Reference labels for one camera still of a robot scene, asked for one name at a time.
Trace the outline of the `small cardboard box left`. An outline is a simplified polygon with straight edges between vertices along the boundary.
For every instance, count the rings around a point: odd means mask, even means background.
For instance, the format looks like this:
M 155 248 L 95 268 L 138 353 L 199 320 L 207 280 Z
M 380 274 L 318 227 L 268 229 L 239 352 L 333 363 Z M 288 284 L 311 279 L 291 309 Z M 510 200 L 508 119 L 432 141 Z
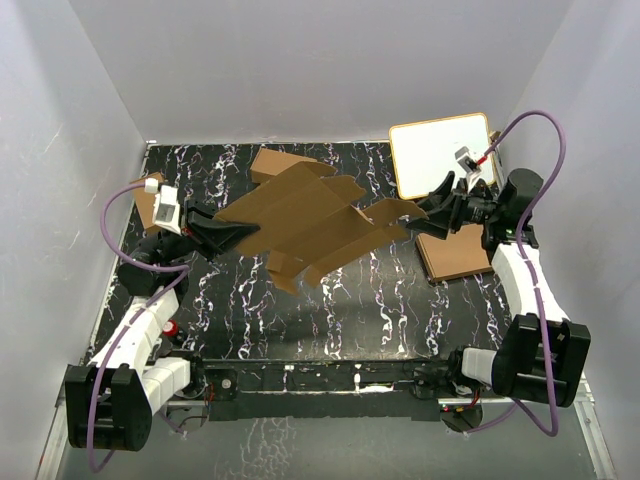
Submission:
M 160 184 L 164 182 L 162 173 L 157 172 L 152 173 L 146 177 L 134 180 L 133 182 L 131 182 L 131 184 L 144 184 L 145 180 L 149 178 L 158 180 Z M 155 194 L 146 193 L 144 187 L 136 188 L 132 191 L 132 193 L 145 235 L 148 236 L 158 233 L 160 231 L 160 227 L 155 226 L 152 222 Z

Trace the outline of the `flat cardboard stack right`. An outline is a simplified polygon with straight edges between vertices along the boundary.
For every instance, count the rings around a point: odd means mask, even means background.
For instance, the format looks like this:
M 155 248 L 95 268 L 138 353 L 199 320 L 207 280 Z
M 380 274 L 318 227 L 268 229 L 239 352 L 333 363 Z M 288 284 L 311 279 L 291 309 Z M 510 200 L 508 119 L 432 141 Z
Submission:
M 465 225 L 445 240 L 420 233 L 416 246 L 429 281 L 439 283 L 491 273 L 493 268 L 481 243 L 482 233 L 481 225 Z

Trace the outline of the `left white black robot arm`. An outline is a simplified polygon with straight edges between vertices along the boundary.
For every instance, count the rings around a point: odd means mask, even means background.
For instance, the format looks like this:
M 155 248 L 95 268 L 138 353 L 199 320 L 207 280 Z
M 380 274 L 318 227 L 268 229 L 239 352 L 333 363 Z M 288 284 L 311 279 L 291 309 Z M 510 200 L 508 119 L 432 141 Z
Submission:
M 75 448 L 138 451 L 153 415 L 176 392 L 194 399 L 205 390 L 206 374 L 187 357 L 147 363 L 188 290 L 187 271 L 178 261 L 192 253 L 213 260 L 259 227 L 218 220 L 198 201 L 184 204 L 178 225 L 178 233 L 161 229 L 146 235 L 119 265 L 117 279 L 131 305 L 88 364 L 67 369 L 67 431 Z

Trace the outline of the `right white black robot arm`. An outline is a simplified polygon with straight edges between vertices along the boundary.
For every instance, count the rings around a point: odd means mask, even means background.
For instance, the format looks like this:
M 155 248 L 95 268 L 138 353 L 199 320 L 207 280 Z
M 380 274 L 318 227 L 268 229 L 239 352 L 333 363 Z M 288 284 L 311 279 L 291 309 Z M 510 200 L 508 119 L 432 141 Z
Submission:
M 419 207 L 426 216 L 408 228 L 444 240 L 462 226 L 482 226 L 481 246 L 499 278 L 512 316 L 497 350 L 471 346 L 450 354 L 445 378 L 455 395 L 480 385 L 496 394 L 570 406 L 591 344 L 584 325 L 559 306 L 540 265 L 531 207 L 544 186 L 532 170 L 511 171 L 498 194 L 479 181 L 473 188 L 449 172 Z

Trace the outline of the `black base bar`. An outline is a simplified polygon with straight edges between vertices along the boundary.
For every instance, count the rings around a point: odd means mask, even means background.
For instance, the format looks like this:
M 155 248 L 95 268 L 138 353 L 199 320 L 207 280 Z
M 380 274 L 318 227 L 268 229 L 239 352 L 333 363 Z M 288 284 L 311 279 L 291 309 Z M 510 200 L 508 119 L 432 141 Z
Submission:
M 446 364 L 404 360 L 206 360 L 209 419 L 440 419 Z

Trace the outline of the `yellow framed whiteboard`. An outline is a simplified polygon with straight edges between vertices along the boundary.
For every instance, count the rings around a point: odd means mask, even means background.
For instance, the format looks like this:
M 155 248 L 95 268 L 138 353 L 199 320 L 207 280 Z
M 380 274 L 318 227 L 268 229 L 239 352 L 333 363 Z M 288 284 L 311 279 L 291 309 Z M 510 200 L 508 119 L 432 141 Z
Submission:
M 474 159 L 489 148 L 489 122 L 483 113 L 394 125 L 389 129 L 398 196 L 415 200 L 435 190 L 449 172 L 466 175 L 456 153 L 463 147 Z

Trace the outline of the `folded cardboard box back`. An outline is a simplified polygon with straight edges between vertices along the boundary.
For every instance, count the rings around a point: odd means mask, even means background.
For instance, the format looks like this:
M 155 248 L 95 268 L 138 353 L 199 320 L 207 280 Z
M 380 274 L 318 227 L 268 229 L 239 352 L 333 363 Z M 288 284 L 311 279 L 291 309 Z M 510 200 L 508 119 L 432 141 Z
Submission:
M 315 159 L 261 147 L 250 166 L 251 181 L 263 184 L 299 162 L 315 162 Z

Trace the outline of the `red emergency stop button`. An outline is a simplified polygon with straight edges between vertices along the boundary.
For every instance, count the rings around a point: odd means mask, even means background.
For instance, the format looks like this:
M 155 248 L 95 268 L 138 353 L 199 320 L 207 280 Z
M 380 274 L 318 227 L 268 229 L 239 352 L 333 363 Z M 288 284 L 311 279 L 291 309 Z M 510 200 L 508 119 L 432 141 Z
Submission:
M 180 327 L 173 320 L 168 320 L 163 326 L 163 334 L 171 339 L 177 338 L 180 334 Z

